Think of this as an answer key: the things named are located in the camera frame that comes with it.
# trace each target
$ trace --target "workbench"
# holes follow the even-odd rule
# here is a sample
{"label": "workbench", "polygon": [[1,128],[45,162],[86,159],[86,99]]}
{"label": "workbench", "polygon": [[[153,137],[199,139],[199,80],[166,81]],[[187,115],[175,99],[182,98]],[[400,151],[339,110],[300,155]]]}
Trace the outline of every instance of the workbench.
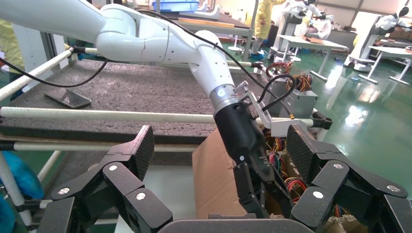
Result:
{"label": "workbench", "polygon": [[[281,38],[283,38],[284,40],[287,41],[285,51],[289,51],[289,49],[291,47],[326,51],[325,58],[323,59],[323,62],[321,64],[321,67],[319,68],[319,71],[318,72],[310,71],[312,74],[319,77],[323,81],[327,81],[327,78],[325,78],[321,74],[322,74],[323,68],[325,67],[326,61],[329,58],[330,52],[332,50],[347,50],[348,49],[346,46],[336,44],[336,43],[333,43],[333,42],[327,41],[327,40],[323,40],[323,44],[317,44],[317,43],[312,43],[312,42],[306,41],[306,40],[304,40],[300,37],[297,37],[297,36],[280,35],[279,37],[281,37]],[[287,53],[285,52],[283,54],[282,61],[284,61],[286,59],[286,55],[287,55]]]}
{"label": "workbench", "polygon": [[378,82],[374,79],[371,79],[373,72],[375,71],[376,67],[378,66],[380,60],[382,57],[391,57],[391,58],[409,58],[408,63],[406,64],[405,68],[403,69],[402,73],[399,75],[399,77],[395,78],[392,76],[389,76],[388,78],[394,81],[397,81],[402,84],[409,85],[408,82],[402,81],[402,77],[405,75],[406,71],[408,71],[409,67],[412,64],[412,53],[408,53],[405,51],[404,48],[392,48],[392,47],[376,47],[376,46],[369,46],[371,49],[378,50],[378,58],[376,59],[374,65],[372,66],[371,71],[369,72],[368,76],[364,75],[359,75],[360,78],[365,79],[373,84],[378,84]]}
{"label": "workbench", "polygon": [[[382,42],[382,46],[385,47],[395,47],[395,48],[405,48],[407,46],[412,46],[412,43],[409,42],[409,40],[380,40]],[[370,54],[370,56],[377,58],[379,56],[379,52],[377,54]],[[389,58],[389,60],[394,61],[396,63],[399,63],[401,65],[406,66],[408,64],[408,61],[403,58]]]}

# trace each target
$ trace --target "white robotic arm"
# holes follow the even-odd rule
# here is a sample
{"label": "white robotic arm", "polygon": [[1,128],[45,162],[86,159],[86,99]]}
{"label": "white robotic arm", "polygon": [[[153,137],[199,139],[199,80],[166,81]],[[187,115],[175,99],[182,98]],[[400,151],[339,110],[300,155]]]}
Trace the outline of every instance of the white robotic arm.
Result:
{"label": "white robotic arm", "polygon": [[[118,4],[98,10],[85,0],[0,0],[0,6],[3,19],[94,43],[110,60],[187,63],[216,111],[222,101],[234,102],[233,88],[222,91],[225,85],[234,86],[226,56],[167,21]],[[222,46],[211,32],[196,34]]]}
{"label": "white robotic arm", "polygon": [[322,15],[321,11],[313,4],[316,1],[306,0],[306,1],[292,1],[288,6],[283,9],[283,14],[292,14],[297,18],[302,18],[301,12],[306,9],[310,10],[315,16],[320,17]]}

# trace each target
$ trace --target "metal bracket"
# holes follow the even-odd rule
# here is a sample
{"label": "metal bracket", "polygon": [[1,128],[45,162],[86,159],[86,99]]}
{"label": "metal bracket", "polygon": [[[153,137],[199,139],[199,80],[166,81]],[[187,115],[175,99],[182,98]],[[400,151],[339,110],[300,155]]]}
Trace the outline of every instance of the metal bracket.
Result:
{"label": "metal bracket", "polygon": [[300,125],[303,129],[307,130],[308,126],[301,120],[282,120],[282,121],[272,121],[269,111],[263,111],[262,108],[265,106],[263,102],[258,103],[256,96],[251,91],[246,91],[243,95],[239,97],[239,101],[250,100],[250,104],[256,109],[257,114],[262,120],[263,125],[271,130],[272,137],[286,137],[288,134],[288,128],[290,125]]}

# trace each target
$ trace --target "cardboard box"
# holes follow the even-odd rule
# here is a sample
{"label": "cardboard box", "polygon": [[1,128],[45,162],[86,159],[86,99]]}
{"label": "cardboard box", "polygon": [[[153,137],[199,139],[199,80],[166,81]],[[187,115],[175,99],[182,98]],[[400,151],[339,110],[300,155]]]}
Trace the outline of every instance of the cardboard box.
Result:
{"label": "cardboard box", "polygon": [[[284,153],[289,176],[298,172]],[[233,175],[234,161],[226,153],[219,131],[216,129],[192,154],[196,217],[208,219],[209,214],[244,216]],[[276,201],[267,199],[266,208],[271,218],[282,218]],[[353,216],[331,217],[324,227],[326,233],[367,233]]]}

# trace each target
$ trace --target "red wire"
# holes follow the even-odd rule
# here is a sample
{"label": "red wire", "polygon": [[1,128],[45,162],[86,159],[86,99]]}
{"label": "red wire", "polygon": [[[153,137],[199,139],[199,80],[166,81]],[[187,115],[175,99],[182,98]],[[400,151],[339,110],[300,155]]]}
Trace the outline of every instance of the red wire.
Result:
{"label": "red wire", "polygon": [[288,184],[288,190],[291,191],[292,188],[293,188],[293,186],[294,186],[295,184],[299,184],[299,186],[302,187],[303,190],[306,190],[306,189],[307,189],[305,183],[303,183],[301,180],[292,180],[292,181],[289,182],[289,184]]}
{"label": "red wire", "polygon": [[336,216],[336,217],[339,217],[338,205],[335,205],[335,216]]}

